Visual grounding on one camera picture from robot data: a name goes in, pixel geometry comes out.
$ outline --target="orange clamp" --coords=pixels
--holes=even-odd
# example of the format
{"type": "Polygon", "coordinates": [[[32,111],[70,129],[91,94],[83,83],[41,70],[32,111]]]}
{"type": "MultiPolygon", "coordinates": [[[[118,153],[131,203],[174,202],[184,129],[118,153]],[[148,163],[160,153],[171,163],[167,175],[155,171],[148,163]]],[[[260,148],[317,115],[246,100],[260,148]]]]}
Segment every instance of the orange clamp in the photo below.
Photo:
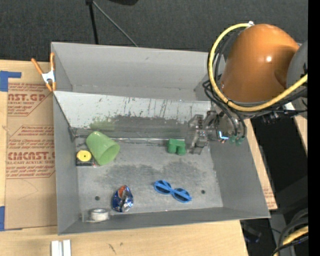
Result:
{"type": "Polygon", "coordinates": [[[32,58],[31,62],[34,64],[38,73],[42,76],[45,81],[45,85],[50,92],[55,91],[57,88],[57,82],[55,77],[55,53],[51,52],[50,54],[50,71],[48,73],[44,73],[38,62],[32,58]]]}

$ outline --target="wooden board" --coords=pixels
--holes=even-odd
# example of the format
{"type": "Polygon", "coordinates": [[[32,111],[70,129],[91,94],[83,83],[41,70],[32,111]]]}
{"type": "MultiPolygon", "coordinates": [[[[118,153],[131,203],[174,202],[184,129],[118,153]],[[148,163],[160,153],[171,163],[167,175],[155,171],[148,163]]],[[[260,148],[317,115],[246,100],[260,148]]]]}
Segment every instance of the wooden board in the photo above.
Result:
{"type": "Polygon", "coordinates": [[[245,120],[247,127],[247,139],[253,156],[254,164],[258,173],[259,180],[263,189],[264,197],[268,205],[269,210],[276,210],[278,208],[274,192],[272,190],[270,180],[267,174],[267,170],[262,158],[257,138],[249,119],[245,120]]]}
{"type": "Polygon", "coordinates": [[[51,241],[71,240],[72,256],[248,256],[239,221],[77,235],[56,233],[55,226],[0,232],[1,254],[46,256],[50,255],[51,241]]]}
{"type": "Polygon", "coordinates": [[[301,115],[297,115],[294,117],[294,121],[305,153],[308,155],[308,120],[301,115]]]}

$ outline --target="green block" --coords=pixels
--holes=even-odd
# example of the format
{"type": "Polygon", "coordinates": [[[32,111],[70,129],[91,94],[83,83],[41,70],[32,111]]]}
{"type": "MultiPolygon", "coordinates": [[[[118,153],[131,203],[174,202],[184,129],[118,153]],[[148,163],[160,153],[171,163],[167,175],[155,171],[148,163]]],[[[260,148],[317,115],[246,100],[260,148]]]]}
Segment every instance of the green block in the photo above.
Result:
{"type": "Polygon", "coordinates": [[[168,153],[183,156],[187,153],[186,144],[183,140],[170,138],[167,143],[168,153]]]}

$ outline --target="blue wrapper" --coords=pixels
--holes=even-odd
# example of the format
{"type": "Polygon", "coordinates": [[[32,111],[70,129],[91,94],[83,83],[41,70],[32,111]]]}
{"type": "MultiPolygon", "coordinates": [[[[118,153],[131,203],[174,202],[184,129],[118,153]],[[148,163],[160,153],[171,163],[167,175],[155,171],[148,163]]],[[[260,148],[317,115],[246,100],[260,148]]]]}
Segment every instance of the blue wrapper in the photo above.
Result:
{"type": "Polygon", "coordinates": [[[112,208],[117,212],[127,212],[134,205],[134,197],[128,188],[123,185],[119,188],[112,197],[112,208]]]}

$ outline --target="blue plastic object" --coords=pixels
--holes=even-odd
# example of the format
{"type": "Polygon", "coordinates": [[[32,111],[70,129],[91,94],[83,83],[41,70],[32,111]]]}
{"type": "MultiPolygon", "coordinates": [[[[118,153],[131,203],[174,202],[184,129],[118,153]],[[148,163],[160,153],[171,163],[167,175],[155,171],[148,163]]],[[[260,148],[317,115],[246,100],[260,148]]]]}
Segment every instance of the blue plastic object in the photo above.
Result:
{"type": "Polygon", "coordinates": [[[173,189],[171,188],[171,185],[169,182],[161,179],[161,180],[157,180],[154,185],[153,185],[155,191],[161,193],[161,194],[165,194],[165,195],[169,195],[171,194],[176,200],[178,200],[181,203],[187,203],[189,201],[191,201],[192,197],[189,195],[188,191],[186,191],[183,188],[176,188],[173,189]]]}
{"type": "Polygon", "coordinates": [[[112,208],[120,213],[127,212],[134,205],[134,197],[128,188],[123,185],[119,188],[112,197],[112,208]]]}

